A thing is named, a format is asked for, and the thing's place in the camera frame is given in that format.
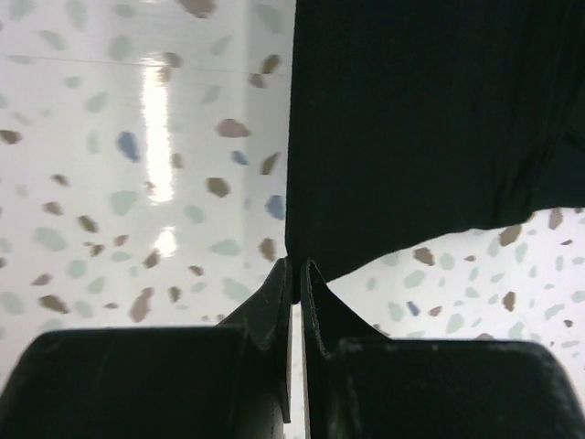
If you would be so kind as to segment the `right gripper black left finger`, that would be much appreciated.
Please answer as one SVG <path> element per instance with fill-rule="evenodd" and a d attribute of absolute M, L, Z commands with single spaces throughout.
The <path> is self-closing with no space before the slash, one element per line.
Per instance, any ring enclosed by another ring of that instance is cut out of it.
<path fill-rule="evenodd" d="M 281 438 L 291 420 L 293 269 L 212 327 L 47 332 L 1 396 L 4 438 Z"/>

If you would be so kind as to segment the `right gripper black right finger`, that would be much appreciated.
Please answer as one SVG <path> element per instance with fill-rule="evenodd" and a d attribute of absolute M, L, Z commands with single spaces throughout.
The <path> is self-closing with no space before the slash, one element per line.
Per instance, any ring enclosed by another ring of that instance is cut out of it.
<path fill-rule="evenodd" d="M 393 339 L 303 265 L 310 438 L 581 438 L 565 370 L 523 341 Z"/>

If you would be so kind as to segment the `black t shirt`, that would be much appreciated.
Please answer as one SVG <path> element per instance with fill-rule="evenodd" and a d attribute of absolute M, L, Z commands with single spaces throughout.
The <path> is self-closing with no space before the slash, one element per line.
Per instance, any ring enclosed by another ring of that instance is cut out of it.
<path fill-rule="evenodd" d="M 584 204 L 581 1 L 300 1 L 285 243 L 326 280 Z"/>

